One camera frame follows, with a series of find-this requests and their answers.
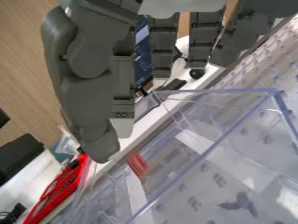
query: red object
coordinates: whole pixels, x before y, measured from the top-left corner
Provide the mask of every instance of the red object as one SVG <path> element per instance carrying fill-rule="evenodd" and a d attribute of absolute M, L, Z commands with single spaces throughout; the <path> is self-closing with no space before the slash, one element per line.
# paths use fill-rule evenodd
<path fill-rule="evenodd" d="M 45 216 L 77 190 L 86 161 L 88 156 L 85 154 L 80 155 L 77 157 L 77 166 L 68 166 L 62 173 L 55 178 L 40 197 L 40 201 L 31 210 L 24 224 L 40 223 Z"/>
<path fill-rule="evenodd" d="M 144 180 L 148 174 L 148 164 L 137 151 L 128 155 L 128 165 L 137 177 Z"/>

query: gray robot arm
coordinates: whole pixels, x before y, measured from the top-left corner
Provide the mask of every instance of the gray robot arm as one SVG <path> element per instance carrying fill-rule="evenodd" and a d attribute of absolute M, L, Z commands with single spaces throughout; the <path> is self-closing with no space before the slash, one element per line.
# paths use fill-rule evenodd
<path fill-rule="evenodd" d="M 105 3 L 72 0 L 43 22 L 45 59 L 61 113 L 84 151 L 100 163 L 120 148 L 109 118 L 133 117 L 133 46 L 117 46 L 138 20 L 134 12 Z"/>
<path fill-rule="evenodd" d="M 208 62 L 229 66 L 270 30 L 274 19 L 293 15 L 298 8 L 297 0 L 239 0 L 223 30 L 225 3 L 226 0 L 180 0 L 176 4 L 172 0 L 64 0 L 47 15 L 44 51 L 61 113 L 94 161 L 106 162 L 120 148 L 110 120 L 121 119 L 122 125 L 126 122 L 133 126 L 133 27 L 138 13 L 148 15 L 153 76 L 165 79 L 174 57 L 176 12 L 192 12 L 188 65 L 190 72 L 197 72 Z"/>

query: wooden wall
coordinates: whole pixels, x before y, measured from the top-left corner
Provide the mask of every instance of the wooden wall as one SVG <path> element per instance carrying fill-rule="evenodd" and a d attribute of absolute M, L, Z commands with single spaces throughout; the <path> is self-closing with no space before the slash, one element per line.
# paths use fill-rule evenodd
<path fill-rule="evenodd" d="M 55 5 L 55 0 L 0 0 L 0 107 L 12 118 L 0 129 L 0 145 L 24 133 L 47 147 L 60 138 L 62 120 L 40 34 Z"/>

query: table surface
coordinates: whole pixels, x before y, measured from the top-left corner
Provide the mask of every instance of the table surface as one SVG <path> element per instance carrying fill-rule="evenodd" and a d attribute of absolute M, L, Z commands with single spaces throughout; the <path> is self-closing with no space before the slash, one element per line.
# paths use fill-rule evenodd
<path fill-rule="evenodd" d="M 188 36 L 177 40 L 177 47 L 186 55 L 188 40 Z M 180 78 L 188 81 L 188 84 L 181 88 L 181 90 L 204 89 L 222 71 L 223 68 L 208 65 L 205 76 L 200 80 L 193 80 L 189 76 L 189 69 L 185 69 L 184 59 L 178 59 L 174 63 L 172 77 L 168 80 L 168 83 L 174 78 Z M 154 87 L 158 87 L 161 84 L 164 84 L 164 81 L 154 82 Z M 172 104 L 169 106 L 174 109 L 178 104 Z M 108 163 L 97 164 L 96 179 L 101 177 L 102 173 L 114 166 L 116 162 L 120 161 L 128 154 L 128 152 L 137 147 L 137 145 L 146 139 L 146 137 L 149 137 L 152 132 L 166 121 L 168 117 L 169 114 L 165 108 L 160 106 L 140 119 L 140 121 L 134 124 L 132 136 L 126 139 L 120 139 L 120 152 L 113 155 L 112 160 Z M 48 184 L 55 179 L 60 169 L 60 163 L 56 161 L 49 150 L 45 150 L 44 153 L 41 153 L 41 155 L 28 164 L 28 166 L 0 188 L 0 211 L 11 211 L 17 202 L 21 202 L 28 208 L 16 223 L 24 222 L 25 216 L 28 215 L 35 203 L 39 201 L 39 197 L 43 194 Z M 53 220 L 57 214 L 69 205 L 72 200 L 73 196 L 69 197 L 56 208 L 56 210 L 45 217 L 43 223 L 49 223 L 51 220 Z"/>
<path fill-rule="evenodd" d="M 188 41 L 189 37 L 180 38 L 177 40 L 177 47 L 180 50 L 188 55 Z M 184 59 L 178 59 L 173 66 L 172 77 L 168 83 L 174 79 L 180 78 L 186 80 L 188 84 L 181 88 L 181 90 L 192 90 L 192 89 L 204 89 L 206 85 L 215 79 L 215 77 L 223 71 L 223 68 L 213 65 L 208 65 L 205 76 L 200 80 L 193 80 L 189 76 L 189 70 L 185 69 L 185 61 Z M 162 82 L 154 82 L 154 86 L 161 85 Z M 172 109 L 178 106 L 178 103 L 173 103 L 169 105 Z M 97 164 L 96 169 L 96 179 L 102 176 L 102 173 L 106 172 L 122 159 L 122 157 L 128 154 L 128 152 L 137 147 L 137 145 L 149 137 L 153 131 L 158 128 L 158 126 L 166 121 L 169 118 L 168 111 L 162 106 L 154 108 L 134 124 L 132 136 L 126 139 L 120 139 L 120 152 L 112 156 L 112 160 L 105 164 Z M 45 217 L 43 223 L 48 223 L 57 214 L 64 210 L 64 208 L 69 205 L 73 200 L 73 196 L 69 197 L 61 205 L 56 208 L 56 210 Z"/>

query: transparent plastic bin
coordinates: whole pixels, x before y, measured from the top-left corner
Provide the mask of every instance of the transparent plastic bin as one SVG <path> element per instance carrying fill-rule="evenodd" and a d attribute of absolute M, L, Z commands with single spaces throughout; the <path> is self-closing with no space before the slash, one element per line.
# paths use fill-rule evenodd
<path fill-rule="evenodd" d="M 126 163 L 93 171 L 60 223 L 298 223 L 298 134 L 278 91 L 156 96 L 173 122 L 140 150 L 146 178 Z"/>

